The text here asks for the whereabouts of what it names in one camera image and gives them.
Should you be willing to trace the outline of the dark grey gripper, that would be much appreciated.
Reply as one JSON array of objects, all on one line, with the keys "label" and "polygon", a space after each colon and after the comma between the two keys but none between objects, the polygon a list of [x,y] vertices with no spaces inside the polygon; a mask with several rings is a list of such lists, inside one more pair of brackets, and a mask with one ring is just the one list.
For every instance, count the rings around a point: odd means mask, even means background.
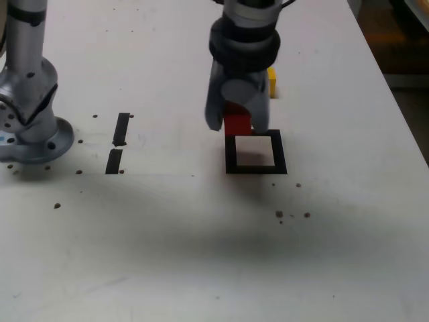
[{"label": "dark grey gripper", "polygon": [[268,71],[239,72],[212,63],[205,106],[209,129],[221,130],[226,102],[226,115],[248,117],[256,133],[265,133],[269,127],[269,100]]}]

